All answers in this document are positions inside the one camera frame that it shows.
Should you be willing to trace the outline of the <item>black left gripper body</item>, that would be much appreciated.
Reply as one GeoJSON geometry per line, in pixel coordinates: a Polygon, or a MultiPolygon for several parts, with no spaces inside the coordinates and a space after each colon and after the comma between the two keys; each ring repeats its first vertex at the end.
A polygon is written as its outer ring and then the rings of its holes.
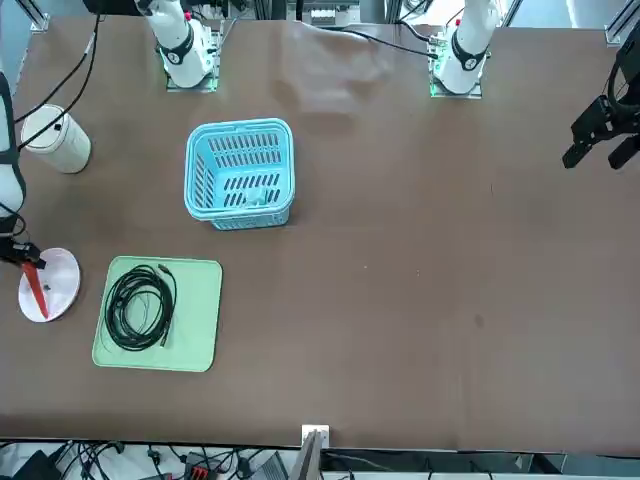
{"type": "Polygon", "coordinates": [[[602,95],[605,126],[610,133],[639,132],[639,94],[627,92],[622,97],[602,95]]]}

